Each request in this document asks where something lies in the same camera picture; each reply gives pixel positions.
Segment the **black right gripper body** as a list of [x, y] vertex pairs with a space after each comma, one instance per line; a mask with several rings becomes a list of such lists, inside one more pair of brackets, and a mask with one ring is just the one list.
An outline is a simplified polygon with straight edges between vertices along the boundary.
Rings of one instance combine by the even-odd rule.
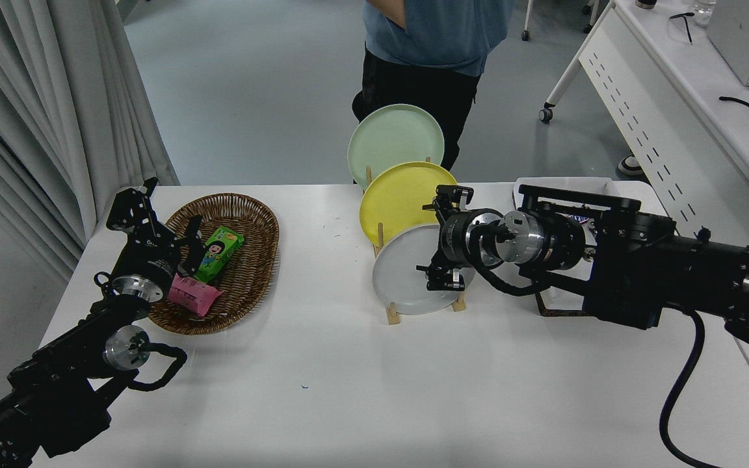
[[479, 210], [439, 210], [439, 269], [473, 266], [469, 261], [469, 226], [477, 216]]

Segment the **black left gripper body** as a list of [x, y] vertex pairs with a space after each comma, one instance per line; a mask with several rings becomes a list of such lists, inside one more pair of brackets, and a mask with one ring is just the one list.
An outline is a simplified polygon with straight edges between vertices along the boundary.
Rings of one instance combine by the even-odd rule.
[[154, 240], [128, 236], [114, 266], [114, 288], [127, 289], [136, 278], [151, 289], [169, 290], [181, 260], [177, 242], [176, 236], [161, 236]]

